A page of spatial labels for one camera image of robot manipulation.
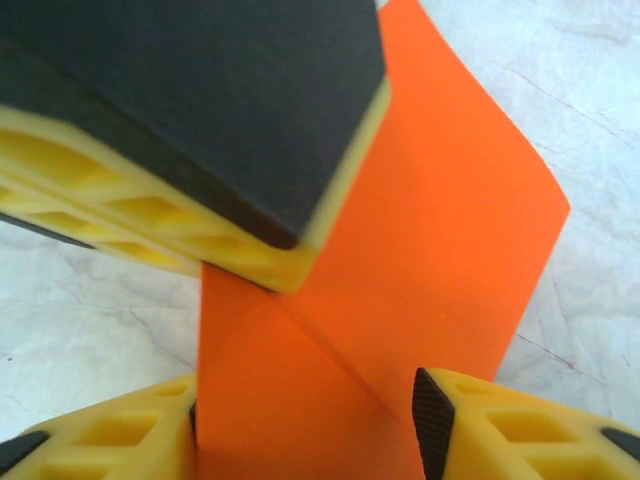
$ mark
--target black foam layer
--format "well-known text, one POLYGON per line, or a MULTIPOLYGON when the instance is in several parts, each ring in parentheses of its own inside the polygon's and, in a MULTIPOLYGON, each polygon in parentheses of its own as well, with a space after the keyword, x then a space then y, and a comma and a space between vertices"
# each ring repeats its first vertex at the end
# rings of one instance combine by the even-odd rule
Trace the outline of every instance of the black foam layer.
POLYGON ((384 76, 372 0, 5 0, 0 24, 0 103, 77 125, 280 248, 384 76))

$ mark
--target yellow honeycomb grid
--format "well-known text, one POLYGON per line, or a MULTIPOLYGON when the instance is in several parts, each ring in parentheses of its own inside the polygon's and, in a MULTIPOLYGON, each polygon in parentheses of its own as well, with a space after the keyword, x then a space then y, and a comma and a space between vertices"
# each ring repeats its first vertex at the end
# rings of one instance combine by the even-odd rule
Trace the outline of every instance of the yellow honeycomb grid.
POLYGON ((385 79, 292 250, 258 240, 74 126, 2 105, 0 211, 128 260, 192 276, 205 261, 271 290, 295 291, 324 246, 389 101, 385 79))
POLYGON ((624 425, 458 373, 429 374, 455 407, 443 480, 640 478, 640 463, 601 433, 633 433, 624 425))
POLYGON ((49 439, 2 480, 195 480, 195 375, 36 425, 49 439))

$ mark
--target orange sheet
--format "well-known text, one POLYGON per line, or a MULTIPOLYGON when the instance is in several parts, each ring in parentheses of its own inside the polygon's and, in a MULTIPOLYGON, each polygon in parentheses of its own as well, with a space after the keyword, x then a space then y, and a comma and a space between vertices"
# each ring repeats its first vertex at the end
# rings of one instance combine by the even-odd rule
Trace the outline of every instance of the orange sheet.
POLYGON ((380 20, 391 108, 306 284, 204 267, 203 479, 420 478, 415 369, 493 377, 568 215, 416 0, 380 20))

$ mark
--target black rubber pad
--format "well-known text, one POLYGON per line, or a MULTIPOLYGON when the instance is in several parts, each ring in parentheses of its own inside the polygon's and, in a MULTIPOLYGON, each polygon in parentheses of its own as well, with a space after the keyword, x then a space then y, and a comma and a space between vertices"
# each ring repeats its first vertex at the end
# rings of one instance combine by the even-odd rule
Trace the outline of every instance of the black rubber pad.
POLYGON ((189 421, 191 422, 191 431, 193 432, 193 436, 196 436, 196 404, 195 402, 191 405, 189 409, 189 421))
POLYGON ((5 215, 4 213, 0 213, 0 222, 10 223, 11 225, 15 225, 17 227, 26 228, 27 230, 31 230, 32 232, 39 233, 40 235, 45 235, 47 237, 53 238, 54 240, 59 240, 64 243, 75 245, 76 247, 93 248, 91 245, 87 245, 86 243, 80 242, 74 238, 60 235, 59 233, 52 232, 51 230, 47 230, 46 228, 42 228, 37 225, 33 225, 32 223, 25 222, 24 220, 10 217, 9 215, 5 215))
POLYGON ((442 480, 456 409, 424 368, 416 372, 412 412, 424 474, 429 480, 442 480))
POLYGON ((384 75, 373 0, 3 0, 0 103, 292 248, 384 75))
POLYGON ((640 462, 640 437, 616 428, 603 428, 602 434, 640 462))
POLYGON ((0 443, 0 477, 48 439, 47 432, 31 432, 0 443))

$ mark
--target textured black grip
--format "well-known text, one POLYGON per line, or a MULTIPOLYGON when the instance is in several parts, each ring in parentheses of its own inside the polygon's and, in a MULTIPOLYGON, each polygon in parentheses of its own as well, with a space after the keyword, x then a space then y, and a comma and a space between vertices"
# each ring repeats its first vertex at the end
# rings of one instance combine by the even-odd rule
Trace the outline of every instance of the textured black grip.
POLYGON ((46 442, 47 432, 31 432, 0 443, 0 477, 46 442))
POLYGON ((416 372, 412 413, 425 476, 428 480, 442 480, 456 411, 424 368, 416 372))
POLYGON ((189 421, 191 422, 191 431, 193 432, 193 436, 196 436, 196 402, 193 402, 191 408, 189 409, 189 421))
POLYGON ((76 247, 93 248, 91 245, 87 245, 86 243, 76 240, 75 238, 69 238, 65 235, 60 235, 59 233, 52 232, 51 230, 47 230, 46 228, 39 227, 29 222, 25 222, 24 220, 20 220, 19 218, 10 217, 9 215, 5 215, 4 213, 0 213, 0 222, 5 222, 11 225, 15 225, 16 227, 25 228, 27 230, 31 230, 32 232, 39 233, 40 235, 44 235, 45 237, 53 238, 54 240, 68 243, 70 245, 75 245, 76 247))
POLYGON ((640 437, 617 428, 603 428, 602 434, 640 462, 640 437))

